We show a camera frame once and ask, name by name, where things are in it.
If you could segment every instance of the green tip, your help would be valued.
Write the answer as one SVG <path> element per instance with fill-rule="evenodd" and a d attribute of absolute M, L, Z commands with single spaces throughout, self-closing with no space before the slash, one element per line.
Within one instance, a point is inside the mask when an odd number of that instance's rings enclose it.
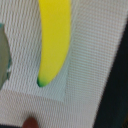
<path fill-rule="evenodd" d="M 41 82 L 39 78 L 37 78 L 37 84 L 39 87 L 45 87 L 47 85 L 47 82 Z"/>

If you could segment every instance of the yellow shape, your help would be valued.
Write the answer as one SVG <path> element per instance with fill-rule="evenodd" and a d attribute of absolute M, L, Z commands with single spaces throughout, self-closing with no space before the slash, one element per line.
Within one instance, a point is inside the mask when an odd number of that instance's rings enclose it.
<path fill-rule="evenodd" d="M 49 84 L 59 73 L 70 44 L 70 0 L 39 0 L 42 23 L 41 63 L 37 83 Z"/>

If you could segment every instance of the yellow banana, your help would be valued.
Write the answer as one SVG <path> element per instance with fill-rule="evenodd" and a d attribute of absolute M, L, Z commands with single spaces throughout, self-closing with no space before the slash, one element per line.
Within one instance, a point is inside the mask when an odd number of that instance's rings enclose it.
<path fill-rule="evenodd" d="M 71 35 L 70 0 L 39 0 L 42 24 L 41 63 L 37 83 L 49 84 L 59 73 L 68 53 Z"/>

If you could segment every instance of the gray object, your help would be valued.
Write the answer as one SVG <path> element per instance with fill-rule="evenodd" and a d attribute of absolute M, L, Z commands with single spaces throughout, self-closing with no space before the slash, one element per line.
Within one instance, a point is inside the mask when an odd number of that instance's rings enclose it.
<path fill-rule="evenodd" d="M 9 68 L 12 64 L 7 37 L 4 32 L 4 24 L 0 24 L 0 89 L 4 82 L 9 79 Z"/>

